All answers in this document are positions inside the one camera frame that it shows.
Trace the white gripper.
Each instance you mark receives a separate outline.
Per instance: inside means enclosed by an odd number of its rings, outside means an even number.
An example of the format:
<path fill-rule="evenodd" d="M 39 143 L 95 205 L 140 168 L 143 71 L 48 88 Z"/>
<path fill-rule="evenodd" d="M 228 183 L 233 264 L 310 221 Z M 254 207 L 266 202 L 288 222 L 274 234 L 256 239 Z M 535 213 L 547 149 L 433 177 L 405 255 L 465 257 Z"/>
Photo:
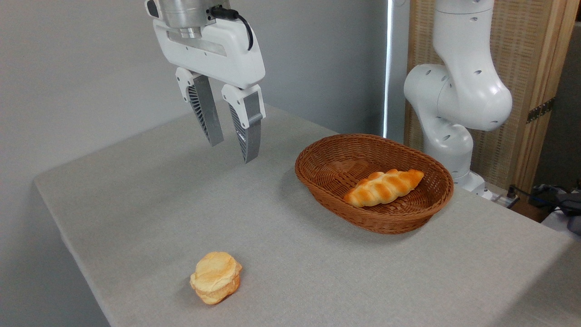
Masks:
<path fill-rule="evenodd" d="M 245 163 L 259 155 L 261 121 L 266 117 L 261 87 L 265 77 L 257 40 L 251 50 L 241 21 L 216 20 L 201 29 L 201 38 L 183 39 L 176 29 L 153 20 L 154 32 L 168 62 L 180 66 L 176 79 L 211 146 L 224 138 L 209 78 L 226 83 L 222 96 L 230 107 Z"/>

